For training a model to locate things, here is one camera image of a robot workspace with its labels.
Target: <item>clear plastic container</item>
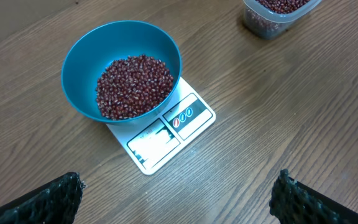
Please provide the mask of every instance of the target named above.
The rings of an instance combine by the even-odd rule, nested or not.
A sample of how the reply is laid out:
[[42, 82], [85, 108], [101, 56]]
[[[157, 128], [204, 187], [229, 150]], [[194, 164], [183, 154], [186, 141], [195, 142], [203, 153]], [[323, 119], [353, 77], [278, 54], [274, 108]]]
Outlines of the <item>clear plastic container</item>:
[[256, 0], [243, 1], [246, 5], [243, 15], [244, 25], [257, 36], [268, 40], [276, 38], [321, 2], [321, 0], [310, 0], [294, 12], [278, 14]]

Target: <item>container rim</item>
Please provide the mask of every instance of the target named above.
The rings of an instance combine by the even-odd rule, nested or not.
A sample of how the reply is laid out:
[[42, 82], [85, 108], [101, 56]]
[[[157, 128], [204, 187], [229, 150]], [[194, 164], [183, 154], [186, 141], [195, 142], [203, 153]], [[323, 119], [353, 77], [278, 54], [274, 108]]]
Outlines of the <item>container rim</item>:
[[243, 2], [247, 7], [251, 8], [254, 12], [262, 16], [263, 18], [272, 22], [285, 23], [295, 21], [300, 17], [304, 16], [306, 13], [314, 9], [321, 2], [321, 0], [310, 0], [308, 3], [306, 3], [299, 9], [288, 14], [279, 14], [276, 12], [272, 12], [270, 9], [261, 5], [256, 0], [243, 0]]
[[[151, 109], [149, 112], [147, 113], [144, 113], [140, 116], [137, 116], [135, 118], [131, 118], [131, 119], [123, 119], [123, 120], [110, 120], [110, 119], [107, 119], [107, 118], [104, 118], [104, 119], [100, 119], [100, 118], [97, 118], [97, 117], [94, 117], [94, 116], [91, 116], [87, 113], [85, 113], [84, 111], [82, 111], [81, 109], [79, 109], [76, 105], [74, 105], [74, 103], [71, 101], [71, 99], [69, 99], [69, 97], [67, 96], [67, 93], [66, 93], [66, 89], [65, 89], [65, 86], [64, 86], [64, 83], [63, 83], [63, 71], [65, 69], [65, 64], [66, 64], [66, 61], [67, 61], [67, 58], [68, 56], [70, 55], [71, 51], [74, 49], [75, 45], [77, 45], [83, 38], [85, 38], [88, 34], [92, 33], [93, 31], [97, 30], [97, 29], [100, 29], [104, 26], [108, 26], [108, 25], [111, 25], [111, 24], [116, 24], [116, 23], [122, 23], [122, 22], [135, 22], [135, 23], [141, 23], [141, 24], [144, 24], [144, 25], [148, 25], [148, 26], [152, 26], [156, 29], [158, 29], [159, 31], [161, 31], [163, 34], [165, 34], [171, 41], [172, 43], [174, 44], [177, 52], [178, 52], [178, 55], [179, 55], [179, 64], [180, 64], [180, 68], [179, 68], [179, 73], [178, 73], [178, 78], [177, 78], [177, 82], [174, 86], [172, 86], [172, 91], [171, 93], [159, 104], [157, 105], [155, 108]], [[181, 61], [181, 54], [180, 54], [180, 50], [179, 50], [179, 47], [177, 45], [177, 43], [174, 41], [174, 39], [167, 33], [165, 32], [163, 29], [157, 27], [156, 25], [153, 25], [151, 23], [148, 23], [148, 22], [144, 22], [144, 21], [136, 21], [136, 20], [122, 20], [122, 21], [114, 21], [114, 22], [109, 22], [107, 24], [103, 24], [99, 27], [96, 27], [94, 29], [92, 29], [91, 31], [87, 32], [85, 35], [83, 35], [79, 40], [77, 40], [75, 42], [75, 44], [71, 47], [71, 49], [68, 51], [66, 57], [65, 57], [65, 60], [63, 62], [63, 66], [62, 66], [62, 70], [60, 72], [60, 79], [61, 79], [61, 85], [62, 85], [62, 88], [63, 88], [63, 92], [66, 96], [66, 99], [68, 100], [68, 102], [72, 105], [72, 107], [74, 107], [74, 109], [76, 109], [78, 112], [80, 112], [82, 115], [86, 116], [87, 118], [91, 118], [95, 121], [98, 121], [98, 122], [101, 122], [101, 123], [105, 123], [105, 124], [119, 124], [119, 123], [125, 123], [125, 122], [130, 122], [130, 121], [134, 121], [134, 120], [137, 120], [137, 119], [141, 119], [145, 116], [147, 116], [148, 114], [150, 113], [153, 113], [157, 108], [159, 108], [162, 104], [164, 104], [167, 100], [170, 100], [170, 97], [172, 96], [173, 92], [175, 91], [176, 87], [178, 86], [179, 84], [179, 79], [181, 77], [181, 71], [182, 71], [182, 61]]]

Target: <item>bowl rim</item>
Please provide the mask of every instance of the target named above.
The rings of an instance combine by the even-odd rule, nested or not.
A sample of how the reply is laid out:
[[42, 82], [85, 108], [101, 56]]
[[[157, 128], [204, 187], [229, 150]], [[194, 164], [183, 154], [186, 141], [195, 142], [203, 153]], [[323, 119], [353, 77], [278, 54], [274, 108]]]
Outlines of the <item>bowl rim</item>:
[[[107, 118], [104, 118], [104, 119], [100, 119], [100, 118], [96, 118], [94, 116], [91, 116], [89, 114], [86, 114], [84, 111], [82, 111], [81, 109], [79, 109], [76, 105], [74, 105], [74, 103], [71, 101], [71, 99], [67, 96], [67, 93], [66, 93], [66, 89], [65, 89], [65, 86], [64, 86], [64, 83], [63, 83], [63, 70], [65, 68], [65, 65], [66, 65], [66, 61], [67, 61], [67, 58], [68, 56], [70, 55], [71, 51], [74, 49], [74, 47], [84, 38], [86, 37], [88, 34], [92, 33], [93, 31], [97, 30], [97, 29], [100, 29], [104, 26], [108, 26], [108, 25], [111, 25], [111, 24], [117, 24], [117, 23], [122, 23], [122, 22], [135, 22], [135, 23], [140, 23], [140, 24], [144, 24], [144, 25], [148, 25], [148, 26], [152, 26], [156, 29], [158, 29], [159, 31], [161, 31], [163, 34], [165, 34], [171, 41], [172, 43], [174, 44], [178, 54], [179, 54], [179, 63], [180, 63], [180, 68], [179, 68], [179, 74], [178, 74], [178, 80], [176, 82], [176, 84], [172, 87], [172, 91], [171, 93], [159, 104], [157, 105], [155, 108], [151, 109], [149, 112], [147, 113], [144, 113], [140, 116], [137, 116], [135, 118], [131, 118], [131, 119], [123, 119], [123, 120], [111, 120], [111, 119], [107, 119]], [[144, 22], [144, 21], [136, 21], [136, 20], [122, 20], [122, 21], [114, 21], [114, 22], [109, 22], [107, 24], [103, 24], [99, 27], [96, 27], [94, 29], [92, 29], [91, 31], [87, 32], [85, 35], [83, 35], [79, 40], [77, 40], [75, 42], [75, 44], [71, 47], [71, 49], [68, 51], [66, 57], [65, 57], [65, 60], [63, 62], [63, 66], [62, 66], [62, 70], [60, 72], [60, 78], [61, 78], [61, 85], [62, 85], [62, 88], [63, 88], [63, 92], [66, 96], [66, 99], [68, 100], [68, 102], [72, 105], [72, 107], [74, 107], [74, 109], [76, 109], [78, 112], [80, 112], [82, 115], [88, 117], [88, 118], [91, 118], [95, 121], [99, 121], [99, 122], [102, 122], [102, 123], [108, 123], [108, 124], [117, 124], [117, 123], [125, 123], [125, 122], [129, 122], [129, 121], [134, 121], [134, 120], [137, 120], [137, 119], [141, 119], [145, 116], [147, 116], [148, 114], [152, 113], [154, 110], [156, 110], [160, 105], [164, 104], [168, 99], [170, 99], [170, 97], [172, 96], [173, 92], [175, 91], [177, 85], [179, 84], [179, 79], [181, 77], [181, 71], [182, 71], [182, 61], [181, 61], [181, 54], [180, 54], [180, 50], [179, 50], [179, 47], [177, 45], [177, 43], [174, 41], [174, 39], [167, 33], [165, 32], [163, 29], [157, 27], [156, 25], [153, 25], [151, 23], [148, 23], [148, 22]]]

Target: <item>bowl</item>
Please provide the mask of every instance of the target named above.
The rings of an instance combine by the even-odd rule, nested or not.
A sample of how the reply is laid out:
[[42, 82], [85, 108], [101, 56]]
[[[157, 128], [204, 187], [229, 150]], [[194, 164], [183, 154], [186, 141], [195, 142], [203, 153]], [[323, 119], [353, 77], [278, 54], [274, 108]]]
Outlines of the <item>bowl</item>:
[[[154, 109], [131, 119], [113, 121], [101, 116], [96, 102], [97, 80], [114, 60], [128, 55], [159, 58], [173, 76], [171, 93]], [[159, 114], [172, 98], [181, 75], [181, 56], [175, 41], [162, 29], [141, 21], [117, 21], [85, 34], [67, 53], [62, 68], [62, 88], [70, 104], [95, 121], [136, 125]]]

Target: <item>wood grain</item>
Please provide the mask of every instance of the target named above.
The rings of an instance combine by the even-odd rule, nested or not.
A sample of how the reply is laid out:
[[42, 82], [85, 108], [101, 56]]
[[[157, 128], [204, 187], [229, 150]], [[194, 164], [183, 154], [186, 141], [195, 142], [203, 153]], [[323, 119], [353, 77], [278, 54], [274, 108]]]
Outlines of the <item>wood grain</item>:
[[[358, 212], [358, 1], [323, 1], [272, 41], [244, 28], [242, 10], [235, 0], [82, 0], [0, 33], [0, 205], [73, 170], [89, 185], [75, 223], [278, 223], [270, 190], [288, 168]], [[151, 177], [60, 86], [75, 41], [120, 19], [166, 30], [184, 79], [217, 114]]]

